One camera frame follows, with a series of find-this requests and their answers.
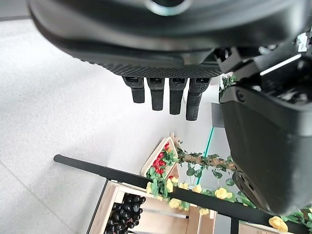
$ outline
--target wooden crate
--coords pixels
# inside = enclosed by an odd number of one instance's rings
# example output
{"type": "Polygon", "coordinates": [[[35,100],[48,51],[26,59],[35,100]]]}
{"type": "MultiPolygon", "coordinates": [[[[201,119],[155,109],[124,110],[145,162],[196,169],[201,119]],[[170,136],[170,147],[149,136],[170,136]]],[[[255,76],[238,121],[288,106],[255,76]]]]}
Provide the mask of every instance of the wooden crate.
{"type": "MultiPolygon", "coordinates": [[[[171,137],[167,137],[164,138],[160,144],[156,147],[156,149],[152,152],[152,154],[149,156],[149,158],[147,159],[147,161],[145,162],[144,166],[141,169],[141,176],[146,176],[148,170],[150,169],[150,167],[152,167],[154,161],[157,159],[157,156],[160,154],[160,152],[163,150],[163,148],[165,147],[165,144],[169,142],[169,147],[171,150],[173,150],[175,157],[177,158],[177,151],[175,148],[175,144],[172,140],[171,137]]],[[[178,171],[178,166],[177,164],[173,164],[172,166],[167,166],[165,169],[165,173],[167,175],[167,177],[169,176],[174,176],[176,178],[179,177],[179,171],[178,171]]]]}
{"type": "Polygon", "coordinates": [[[91,224],[89,234],[103,234],[113,204],[121,203],[125,193],[145,196],[146,202],[141,205],[143,213],[139,225],[133,232],[150,234],[213,234],[216,212],[201,217],[199,209],[191,206],[189,211],[171,209],[167,201],[154,199],[146,190],[124,183],[109,181],[91,224]]]}

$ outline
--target artificial grape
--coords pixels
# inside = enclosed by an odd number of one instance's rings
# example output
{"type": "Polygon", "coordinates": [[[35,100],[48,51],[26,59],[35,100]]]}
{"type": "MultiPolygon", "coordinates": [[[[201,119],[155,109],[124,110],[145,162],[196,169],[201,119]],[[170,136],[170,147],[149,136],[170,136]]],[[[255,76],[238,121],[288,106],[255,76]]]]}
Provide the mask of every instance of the artificial grape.
{"type": "Polygon", "coordinates": [[[146,201],[146,197],[141,197],[141,199],[140,199],[140,203],[141,203],[141,205],[144,203],[146,201]]]}
{"type": "Polygon", "coordinates": [[[129,197],[127,198],[127,202],[128,202],[128,203],[132,203],[132,202],[133,202],[133,199],[132,199],[131,196],[129,196],[129,197]]]}
{"type": "Polygon", "coordinates": [[[113,226],[111,226],[111,233],[114,233],[114,232],[115,232],[115,227],[113,225],[113,226]]]}
{"type": "Polygon", "coordinates": [[[134,228],[135,227],[135,224],[133,223],[133,222],[130,222],[130,223],[128,223],[128,228],[134,228]]]}
{"type": "Polygon", "coordinates": [[[133,221],[138,221],[140,220],[141,216],[139,214],[135,214],[134,216],[132,216],[133,221]]]}
{"type": "Polygon", "coordinates": [[[113,204],[113,210],[115,210],[116,209],[116,206],[118,205],[118,203],[114,203],[113,204]]]}
{"type": "Polygon", "coordinates": [[[121,230],[121,225],[120,224],[115,224],[115,231],[120,231],[121,230]]]}
{"type": "Polygon", "coordinates": [[[126,223],[127,223],[127,221],[126,221],[126,220],[124,220],[124,219],[121,219],[121,220],[120,220],[120,224],[125,225],[126,223]]]}
{"type": "Polygon", "coordinates": [[[134,204],[133,207],[132,207],[133,211],[136,213],[139,211],[140,209],[140,205],[138,203],[134,204]]]}
{"type": "Polygon", "coordinates": [[[131,206],[129,204],[124,204],[123,208],[125,211],[130,211],[131,210],[131,206]]]}
{"type": "Polygon", "coordinates": [[[119,222],[119,220],[120,220],[119,214],[113,213],[112,217],[113,217],[113,219],[114,219],[116,222],[119,222]]]}
{"type": "Polygon", "coordinates": [[[129,220],[130,219],[130,213],[129,212],[124,212],[122,214],[122,216],[126,219],[126,220],[129,220]]]}
{"type": "Polygon", "coordinates": [[[112,226],[113,224],[114,224],[113,220],[112,220],[111,218],[108,219],[107,225],[108,225],[108,226],[112,226]]]}
{"type": "Polygon", "coordinates": [[[133,203],[138,203],[140,201],[140,196],[135,196],[133,198],[133,203]]]}

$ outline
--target yellow flower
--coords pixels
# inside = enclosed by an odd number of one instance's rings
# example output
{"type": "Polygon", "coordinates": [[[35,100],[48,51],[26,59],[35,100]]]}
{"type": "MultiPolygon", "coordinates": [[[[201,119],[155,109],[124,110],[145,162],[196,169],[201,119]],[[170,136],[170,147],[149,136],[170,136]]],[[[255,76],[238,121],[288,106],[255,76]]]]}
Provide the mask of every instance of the yellow flower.
{"type": "Polygon", "coordinates": [[[214,195],[219,199],[226,199],[226,198],[232,198],[232,193],[228,193],[226,189],[219,188],[215,191],[214,195]]]}
{"type": "Polygon", "coordinates": [[[173,178],[171,179],[171,181],[172,181],[172,183],[178,183],[178,179],[175,178],[175,177],[173,177],[173,178]]]}
{"type": "Polygon", "coordinates": [[[288,232],[287,224],[280,217],[274,216],[270,218],[269,224],[281,232],[284,232],[284,233],[288,232]]]}
{"type": "Polygon", "coordinates": [[[203,190],[202,190],[200,184],[198,184],[198,185],[196,185],[196,187],[194,187],[192,189],[192,191],[195,192],[195,193],[201,193],[201,191],[203,191],[203,190]]]}
{"type": "Polygon", "coordinates": [[[156,197],[156,199],[162,201],[162,197],[158,195],[158,197],[156,197]]]}
{"type": "Polygon", "coordinates": [[[146,193],[150,194],[152,192],[152,183],[148,182],[146,186],[146,193]]]}
{"type": "Polygon", "coordinates": [[[189,185],[187,183],[180,183],[179,188],[188,189],[189,185]]]}
{"type": "Polygon", "coordinates": [[[207,214],[209,214],[209,210],[205,209],[205,208],[201,208],[199,210],[199,214],[200,214],[200,216],[207,215],[207,214]]]}
{"type": "Polygon", "coordinates": [[[172,198],[169,202],[169,206],[173,208],[178,208],[181,205],[181,200],[178,200],[176,198],[172,198]]]}
{"type": "Polygon", "coordinates": [[[174,191],[174,185],[172,184],[170,179],[167,179],[166,187],[167,187],[169,193],[172,193],[174,191]]]}

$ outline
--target green leaf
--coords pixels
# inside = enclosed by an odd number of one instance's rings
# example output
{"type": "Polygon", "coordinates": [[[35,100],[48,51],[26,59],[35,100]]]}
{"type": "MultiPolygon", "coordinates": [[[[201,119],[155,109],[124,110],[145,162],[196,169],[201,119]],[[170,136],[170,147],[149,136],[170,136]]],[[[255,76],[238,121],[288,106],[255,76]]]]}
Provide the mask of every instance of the green leaf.
{"type": "Polygon", "coordinates": [[[281,219],[282,219],[284,222],[287,222],[287,221],[288,221],[288,219],[287,219],[286,216],[281,216],[281,219]]]}
{"type": "Polygon", "coordinates": [[[306,226],[307,226],[308,228],[312,228],[312,222],[311,222],[311,221],[307,222],[306,226]]]}
{"type": "Polygon", "coordinates": [[[153,183],[152,183],[152,194],[154,195],[154,197],[158,196],[158,182],[157,182],[157,179],[153,180],[153,183]]]}
{"type": "Polygon", "coordinates": [[[209,190],[206,190],[206,191],[201,192],[201,194],[204,194],[204,195],[207,195],[207,196],[212,196],[213,192],[211,192],[209,190]]]}
{"type": "Polygon", "coordinates": [[[195,174],[195,169],[193,167],[189,168],[186,171],[186,175],[188,175],[188,176],[193,176],[194,174],[195,174]]]}
{"type": "Polygon", "coordinates": [[[201,178],[202,176],[202,169],[196,170],[194,173],[194,176],[197,178],[201,178]]]}
{"type": "Polygon", "coordinates": [[[297,211],[297,212],[293,213],[293,215],[304,218],[304,214],[301,211],[297,211]]]}
{"type": "Polygon", "coordinates": [[[289,215],[287,216],[287,219],[291,222],[295,222],[297,223],[298,222],[298,217],[294,216],[294,215],[289,215]]]}
{"type": "Polygon", "coordinates": [[[153,173],[155,173],[155,168],[154,168],[154,167],[151,167],[151,168],[150,168],[150,174],[153,174],[153,173]]]}
{"type": "Polygon", "coordinates": [[[183,209],[189,209],[190,208],[190,204],[188,203],[188,202],[186,202],[186,201],[182,201],[181,202],[181,206],[182,206],[182,208],[183,209]]]}
{"type": "Polygon", "coordinates": [[[216,178],[220,179],[222,177],[222,174],[220,172],[216,172],[213,170],[213,174],[216,178]]]}
{"type": "Polygon", "coordinates": [[[228,186],[233,186],[235,185],[234,181],[232,180],[232,178],[228,178],[225,183],[228,185],[228,186]]]}

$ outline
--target black metal rail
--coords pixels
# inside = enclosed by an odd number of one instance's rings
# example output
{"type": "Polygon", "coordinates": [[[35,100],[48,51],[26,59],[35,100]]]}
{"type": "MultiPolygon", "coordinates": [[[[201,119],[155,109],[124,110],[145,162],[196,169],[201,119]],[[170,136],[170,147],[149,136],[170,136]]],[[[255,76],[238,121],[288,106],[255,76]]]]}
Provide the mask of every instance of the black metal rail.
{"type": "MultiPolygon", "coordinates": [[[[150,179],[140,175],[119,171],[109,167],[96,165],[90,162],[80,161],[62,155],[56,155],[54,157],[54,161],[97,174],[101,177],[107,178],[108,180],[116,180],[118,182],[128,183],[141,188],[146,188],[147,183],[151,181],[150,179]]],[[[174,187],[174,191],[170,193],[169,196],[182,201],[190,202],[200,207],[217,211],[220,215],[228,216],[233,220],[242,220],[270,227],[269,219],[272,217],[272,215],[258,209],[245,207],[237,202],[231,203],[215,197],[194,193],[190,190],[185,190],[178,187],[174,187]]],[[[289,228],[289,232],[291,233],[309,233],[307,227],[302,224],[296,224],[289,221],[286,222],[286,224],[289,228]]]]}

